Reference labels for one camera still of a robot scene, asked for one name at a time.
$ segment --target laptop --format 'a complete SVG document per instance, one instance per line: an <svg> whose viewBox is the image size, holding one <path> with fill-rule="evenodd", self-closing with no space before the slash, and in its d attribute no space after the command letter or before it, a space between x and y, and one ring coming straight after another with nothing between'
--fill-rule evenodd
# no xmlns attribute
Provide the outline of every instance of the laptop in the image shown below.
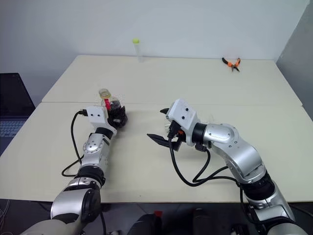
<svg viewBox="0 0 313 235"><path fill-rule="evenodd" d="M35 110L18 73L0 73L0 154Z"/></svg>

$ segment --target laptop keyboard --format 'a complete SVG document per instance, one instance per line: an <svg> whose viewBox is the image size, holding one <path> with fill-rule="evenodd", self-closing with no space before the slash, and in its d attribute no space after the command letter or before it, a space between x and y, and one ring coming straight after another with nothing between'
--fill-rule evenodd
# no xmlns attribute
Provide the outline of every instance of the laptop keyboard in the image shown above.
<svg viewBox="0 0 313 235"><path fill-rule="evenodd" d="M15 137L24 121L0 121L0 137Z"/></svg>

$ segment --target red object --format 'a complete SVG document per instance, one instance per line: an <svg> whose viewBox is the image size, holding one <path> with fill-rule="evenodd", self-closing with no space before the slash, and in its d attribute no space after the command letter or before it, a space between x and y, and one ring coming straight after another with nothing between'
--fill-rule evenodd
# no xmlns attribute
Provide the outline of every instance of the red object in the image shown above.
<svg viewBox="0 0 313 235"><path fill-rule="evenodd" d="M156 217L161 218L162 214L163 214L163 212L162 212L162 211L155 211L155 215L156 215Z"/></svg>
<svg viewBox="0 0 313 235"><path fill-rule="evenodd" d="M106 104L107 110L110 110L110 109L111 109L111 105L110 105L109 99L104 99L104 102L105 102L105 104Z"/></svg>

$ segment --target gray wall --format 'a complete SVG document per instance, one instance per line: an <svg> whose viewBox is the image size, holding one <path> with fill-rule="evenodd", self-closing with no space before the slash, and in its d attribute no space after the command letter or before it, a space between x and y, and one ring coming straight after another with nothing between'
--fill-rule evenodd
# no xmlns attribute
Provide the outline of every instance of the gray wall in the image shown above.
<svg viewBox="0 0 313 235"><path fill-rule="evenodd" d="M277 61L277 66L313 120L313 1Z"/></svg>
<svg viewBox="0 0 313 235"><path fill-rule="evenodd" d="M0 0L0 72L38 104L79 54L273 59L309 0Z"/></svg>

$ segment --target pliers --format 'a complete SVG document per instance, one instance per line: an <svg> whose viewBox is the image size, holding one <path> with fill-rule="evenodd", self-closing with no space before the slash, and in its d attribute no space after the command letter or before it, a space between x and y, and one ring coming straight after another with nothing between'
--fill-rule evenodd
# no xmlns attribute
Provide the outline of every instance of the pliers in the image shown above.
<svg viewBox="0 0 313 235"><path fill-rule="evenodd" d="M237 59L237 62L234 65L231 62L228 62L227 60L225 60L224 57L222 58L222 61L224 62L224 64L227 64L228 67L231 67L231 71L234 71L234 69L235 69L238 72L240 72L238 69L238 66L240 64L240 58Z"/></svg>

